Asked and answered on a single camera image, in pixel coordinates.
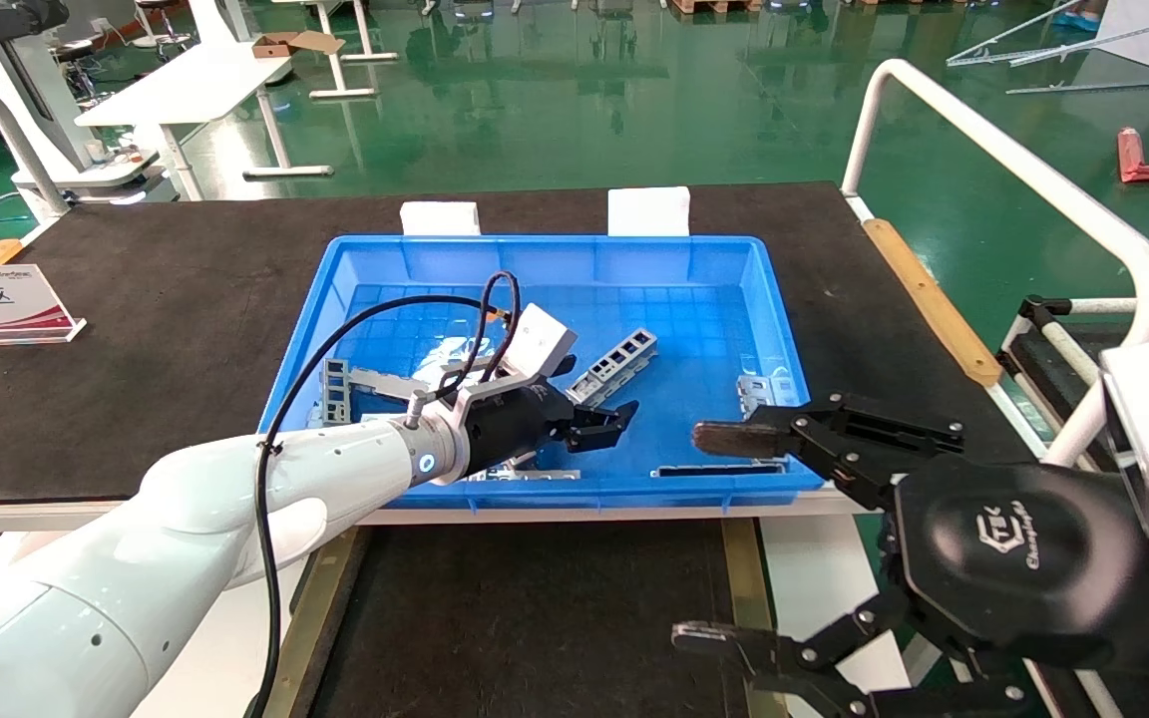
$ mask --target brand logo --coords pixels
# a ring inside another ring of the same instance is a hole
[[[1008,554],[1023,545],[1026,546],[1026,568],[1035,571],[1040,568],[1040,545],[1035,541],[1035,525],[1032,515],[1027,512],[1021,501],[1009,502],[1009,510],[998,505],[984,505],[978,514],[978,540]]]

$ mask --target stool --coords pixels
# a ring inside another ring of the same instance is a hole
[[[188,45],[193,44],[192,36],[185,33],[177,33],[175,28],[171,26],[171,18],[168,15],[168,8],[172,8],[175,5],[179,5],[182,0],[136,0],[136,5],[141,10],[145,10],[145,17],[149,17],[149,10],[156,10],[162,15],[162,26],[165,28],[165,34],[154,36],[154,52],[159,55],[161,63],[165,64],[165,61],[170,60],[168,57],[168,47],[175,47],[177,51],[177,56],[184,51],[188,49]]]
[[[79,60],[91,57],[94,52],[91,40],[69,41],[51,49],[52,57],[64,74],[64,82],[69,83],[69,91],[82,109],[92,109],[100,100],[110,95],[109,92],[95,92],[95,84],[92,83],[87,68],[79,63]]]

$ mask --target black cable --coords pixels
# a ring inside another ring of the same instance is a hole
[[[495,276],[506,277],[508,280],[508,286],[511,288],[511,315],[514,317],[520,317],[520,286],[517,285],[517,278],[511,272],[496,272]],[[483,301],[489,301],[491,296],[484,296]],[[511,337],[517,333],[517,323],[512,322],[508,324],[508,330],[502,335],[502,343],[499,345],[499,349],[492,356],[491,362],[487,363],[487,368],[481,372],[481,381],[491,381],[491,377],[499,368],[499,362],[502,362],[504,352],[508,350],[508,345],[511,343]]]
[[[508,280],[508,285],[511,287],[511,315],[514,315],[514,317],[520,317],[520,287],[517,285],[517,278],[514,273],[503,271],[502,269],[501,271],[491,275],[491,278],[487,279],[487,285],[485,285],[485,289],[481,291],[480,306],[491,306],[491,291],[494,289],[494,285],[499,280]],[[464,368],[460,369],[460,373],[456,375],[455,380],[433,392],[433,401],[441,401],[446,399],[446,396],[450,395],[450,392],[460,388],[460,385],[464,383],[465,378],[469,378],[469,373],[472,372],[472,364],[476,360],[478,360],[478,350],[481,349],[481,342],[487,335],[487,319],[488,312],[483,309],[481,314],[478,315],[478,331],[476,331],[476,335],[472,338],[472,347],[469,349],[469,358],[465,360]],[[517,323],[508,323],[507,331],[502,338],[502,343],[499,345],[499,350],[494,353],[491,362],[487,363],[487,368],[485,368],[485,372],[481,373],[483,381],[488,381],[488,378],[491,378],[491,375],[498,368],[499,362],[503,358],[503,352],[504,349],[508,349],[508,345],[511,343],[511,335],[514,335],[516,331]]]
[[[485,331],[485,317],[487,317],[487,314],[501,315],[508,324],[509,332],[511,332],[516,326],[517,315],[506,314],[502,312],[502,310],[495,309],[488,303],[488,296],[491,296],[491,289],[487,284],[487,294],[483,295],[481,301],[465,299],[465,296],[453,296],[449,294],[419,294],[384,301],[383,304],[371,306],[369,309],[361,310],[361,312],[355,314],[354,317],[348,319],[348,322],[339,324],[339,329],[333,331],[331,337],[327,337],[327,339],[318,346],[318,349],[314,352],[314,355],[311,355],[307,361],[304,368],[300,369],[300,373],[295,377],[295,381],[291,383],[291,387],[287,389],[286,395],[283,396],[283,402],[278,404],[277,412],[273,415],[272,422],[269,423],[269,431],[264,434],[264,441],[261,442],[260,466],[255,470],[255,532],[260,536],[261,559],[263,559],[264,563],[264,582],[265,586],[269,587],[269,653],[265,655],[264,678],[261,679],[260,692],[256,692],[255,700],[252,701],[250,716],[253,718],[263,718],[264,708],[269,704],[269,695],[273,692],[273,681],[277,677],[277,663],[279,654],[282,654],[283,649],[283,599],[282,592],[279,592],[277,585],[277,558],[273,556],[273,541],[272,536],[269,535],[269,458],[282,450],[282,447],[276,446],[277,432],[283,427],[286,414],[291,411],[292,401],[295,400],[295,395],[300,393],[300,388],[304,387],[304,381],[309,380],[309,377],[314,376],[315,369],[322,364],[322,360],[324,360],[325,355],[331,352],[331,347],[337,345],[337,341],[344,339],[344,335],[346,335],[348,331],[356,327],[357,324],[375,317],[376,314],[387,312],[387,310],[398,309],[401,306],[473,306],[473,308],[478,309],[481,314],[481,322],[478,322],[479,337],[478,340],[473,342],[475,353],[476,346],[481,343],[480,333],[484,333]]]

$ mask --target cardboard box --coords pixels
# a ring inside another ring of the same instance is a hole
[[[313,49],[314,53],[334,55],[342,46],[344,40],[324,32],[265,32],[255,38],[252,54],[256,57],[287,57],[296,49]]]

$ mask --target red object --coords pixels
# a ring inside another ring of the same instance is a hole
[[[1120,182],[1149,182],[1149,164],[1141,154],[1141,137],[1132,128],[1125,128],[1116,138],[1120,147]]]

